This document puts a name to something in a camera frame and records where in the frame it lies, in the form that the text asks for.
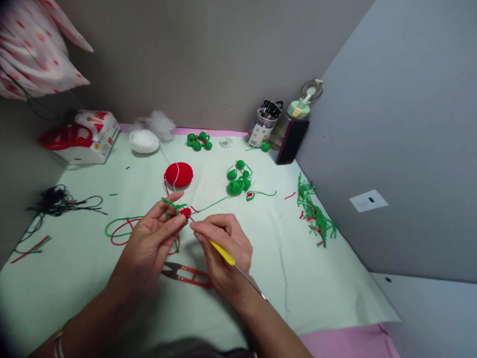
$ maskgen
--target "hand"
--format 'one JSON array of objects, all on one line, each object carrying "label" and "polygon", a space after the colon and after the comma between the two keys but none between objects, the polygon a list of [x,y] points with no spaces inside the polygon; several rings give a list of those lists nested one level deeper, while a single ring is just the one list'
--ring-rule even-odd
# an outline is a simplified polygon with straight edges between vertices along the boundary
[{"label": "hand", "polygon": [[[183,195],[183,191],[178,191],[166,199],[174,202]],[[162,200],[156,203],[134,227],[109,279],[108,291],[128,300],[142,297],[157,285],[167,253],[186,224],[186,217],[176,216],[169,204]]]},{"label": "hand", "polygon": [[249,283],[235,267],[225,262],[206,239],[223,247],[235,259],[237,266],[248,274],[253,249],[237,218],[233,214],[211,215],[204,221],[192,222],[190,227],[204,249],[212,285],[228,304],[238,310],[246,304]]}]

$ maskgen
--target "right hand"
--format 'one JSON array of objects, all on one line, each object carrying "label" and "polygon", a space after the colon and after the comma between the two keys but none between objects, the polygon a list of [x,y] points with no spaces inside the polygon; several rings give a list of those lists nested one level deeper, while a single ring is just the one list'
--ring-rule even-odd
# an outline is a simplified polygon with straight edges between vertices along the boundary
[{"label": "right hand", "polygon": [[249,292],[249,283],[207,240],[210,239],[223,247],[235,259],[237,266],[248,275],[253,249],[237,218],[233,214],[211,215],[204,221],[190,223],[190,227],[204,249],[212,285],[228,304],[239,309],[246,304],[245,296]]}]

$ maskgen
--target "yellow crochet hook handle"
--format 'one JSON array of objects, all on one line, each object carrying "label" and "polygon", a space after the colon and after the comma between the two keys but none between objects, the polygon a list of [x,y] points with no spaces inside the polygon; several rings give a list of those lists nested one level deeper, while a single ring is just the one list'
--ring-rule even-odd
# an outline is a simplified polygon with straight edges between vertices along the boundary
[{"label": "yellow crochet hook handle", "polygon": [[235,259],[222,248],[221,246],[217,245],[215,242],[212,240],[208,239],[209,242],[212,244],[213,247],[219,252],[219,254],[224,258],[224,260],[230,265],[234,266],[235,265]]}]

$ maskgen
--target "left hand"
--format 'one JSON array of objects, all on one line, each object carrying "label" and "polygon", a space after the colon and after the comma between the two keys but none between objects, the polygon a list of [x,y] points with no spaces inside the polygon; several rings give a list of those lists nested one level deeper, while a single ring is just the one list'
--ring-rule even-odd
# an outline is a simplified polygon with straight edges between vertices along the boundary
[{"label": "left hand", "polygon": [[[166,199],[174,202],[183,195],[183,191],[178,191]],[[167,253],[185,225],[184,215],[176,216],[174,208],[162,200],[156,203],[134,227],[109,279],[109,291],[130,299],[142,297],[156,286]]]}]

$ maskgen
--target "bracelet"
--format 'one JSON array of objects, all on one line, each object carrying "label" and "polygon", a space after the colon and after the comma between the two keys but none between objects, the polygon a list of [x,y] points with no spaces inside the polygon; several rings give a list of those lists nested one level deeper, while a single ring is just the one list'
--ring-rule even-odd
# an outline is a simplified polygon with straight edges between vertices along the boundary
[{"label": "bracelet", "polygon": [[63,353],[62,337],[64,333],[63,329],[68,322],[69,320],[57,331],[56,335],[53,337],[53,353],[55,358],[66,358],[65,354]]}]

